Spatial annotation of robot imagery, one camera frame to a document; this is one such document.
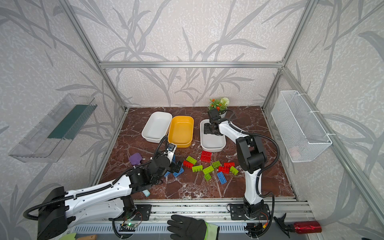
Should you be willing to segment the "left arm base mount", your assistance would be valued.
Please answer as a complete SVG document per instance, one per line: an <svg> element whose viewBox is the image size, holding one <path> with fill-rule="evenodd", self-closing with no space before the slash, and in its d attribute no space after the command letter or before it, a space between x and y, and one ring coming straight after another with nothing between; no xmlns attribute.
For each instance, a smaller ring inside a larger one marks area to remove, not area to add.
<svg viewBox="0 0 384 240"><path fill-rule="evenodd" d="M124 210L115 221L148 221L152 205L136 205L136 209Z"/></svg>

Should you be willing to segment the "green lego brick top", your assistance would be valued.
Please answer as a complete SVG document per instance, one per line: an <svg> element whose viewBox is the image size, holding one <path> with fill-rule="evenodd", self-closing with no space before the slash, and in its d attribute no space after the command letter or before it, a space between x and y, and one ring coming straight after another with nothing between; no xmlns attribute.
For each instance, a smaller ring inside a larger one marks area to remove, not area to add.
<svg viewBox="0 0 384 240"><path fill-rule="evenodd" d="M186 158L186 161L188 161L189 163L191 163L191 164L193 164L193 165L195 165L195 164L197 163L197 160L194 159L194 158L191 157L191 156L188 156L188 157Z"/></svg>

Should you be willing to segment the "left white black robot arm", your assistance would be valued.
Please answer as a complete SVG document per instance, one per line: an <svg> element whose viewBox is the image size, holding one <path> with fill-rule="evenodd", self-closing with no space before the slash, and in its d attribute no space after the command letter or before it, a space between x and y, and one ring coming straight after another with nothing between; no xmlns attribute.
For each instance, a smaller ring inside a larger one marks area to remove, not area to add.
<svg viewBox="0 0 384 240"><path fill-rule="evenodd" d="M139 192L150 195L150 188L161 183L164 175L179 172L182 163L175 160L177 146L164 136L165 149L155 150L146 163L124 171L116 179L89 188L52 190L43 203L24 211L23 217L38 223L39 240L50 240L84 222L130 218L137 213L131 197Z"/></svg>

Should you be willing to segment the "small green lego square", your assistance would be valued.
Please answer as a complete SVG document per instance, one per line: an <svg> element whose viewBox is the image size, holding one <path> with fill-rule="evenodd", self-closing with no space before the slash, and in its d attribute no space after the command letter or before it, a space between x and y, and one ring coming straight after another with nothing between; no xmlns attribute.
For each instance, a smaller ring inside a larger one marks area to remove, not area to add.
<svg viewBox="0 0 384 240"><path fill-rule="evenodd" d="M212 176L210 174L206 174L206 175L204 175L204 178L208 182L209 180L212 179Z"/></svg>

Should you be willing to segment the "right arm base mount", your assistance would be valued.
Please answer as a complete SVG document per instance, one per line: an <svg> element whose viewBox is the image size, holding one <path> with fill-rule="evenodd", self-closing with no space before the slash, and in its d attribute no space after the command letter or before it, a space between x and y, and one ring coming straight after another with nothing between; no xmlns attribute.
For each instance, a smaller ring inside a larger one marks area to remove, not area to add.
<svg viewBox="0 0 384 240"><path fill-rule="evenodd" d="M233 221L268 221L271 216L268 204L263 201L256 205L228 204L227 208Z"/></svg>

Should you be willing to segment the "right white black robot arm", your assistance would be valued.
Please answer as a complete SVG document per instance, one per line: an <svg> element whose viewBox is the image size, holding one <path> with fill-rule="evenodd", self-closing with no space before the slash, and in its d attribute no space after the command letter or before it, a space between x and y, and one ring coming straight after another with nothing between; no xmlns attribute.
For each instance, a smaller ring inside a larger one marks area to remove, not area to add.
<svg viewBox="0 0 384 240"><path fill-rule="evenodd" d="M225 136L236 144L238 161L245 171L246 191L244 195L244 209L248 216L261 211L264 198L274 197L273 193L262 194L262 174L272 168L280 158L280 148L272 138L244 131L234 125L230 118L222 118L217 109L208 111L209 123L204 126L204 133L208 135ZM267 164L268 155L262 139L270 141L276 147L277 155L274 161Z"/></svg>

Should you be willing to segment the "large red lego brick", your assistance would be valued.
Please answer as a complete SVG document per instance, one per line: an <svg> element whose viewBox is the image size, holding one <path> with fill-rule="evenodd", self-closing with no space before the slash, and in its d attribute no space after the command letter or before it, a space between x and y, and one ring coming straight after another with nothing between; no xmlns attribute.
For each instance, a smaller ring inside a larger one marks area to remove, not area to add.
<svg viewBox="0 0 384 240"><path fill-rule="evenodd" d="M202 162L210 163L212 160L212 153L207 151L202 151L200 160Z"/></svg>

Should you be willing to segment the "green lego brick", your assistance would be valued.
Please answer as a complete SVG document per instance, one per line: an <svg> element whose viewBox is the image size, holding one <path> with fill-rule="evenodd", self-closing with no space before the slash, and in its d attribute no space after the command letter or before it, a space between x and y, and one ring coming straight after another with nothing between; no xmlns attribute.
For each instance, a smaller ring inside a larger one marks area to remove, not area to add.
<svg viewBox="0 0 384 240"><path fill-rule="evenodd" d="M191 164L193 164L193 165L195 165L195 164L197 163L197 160L194 159L194 158L191 157L191 156L188 156L188 157L186 158L186 161L188 161L189 163L191 163Z"/></svg>
<svg viewBox="0 0 384 240"><path fill-rule="evenodd" d="M203 173L204 173L204 175L208 175L208 174L212 173L214 170L215 169L213 166L208 166L207 168L203 169Z"/></svg>
<svg viewBox="0 0 384 240"><path fill-rule="evenodd" d="M230 167L230 172L231 172L233 175L235 175L235 176L237 176L238 173L239 173L239 171L238 171L234 166L231 166L231 167Z"/></svg>
<svg viewBox="0 0 384 240"><path fill-rule="evenodd" d="M193 166L192 167L192 171L194 172L194 173L196 173L196 172L200 172L200 171L202 171L203 170L203 166L202 165L199 165L199 166Z"/></svg>

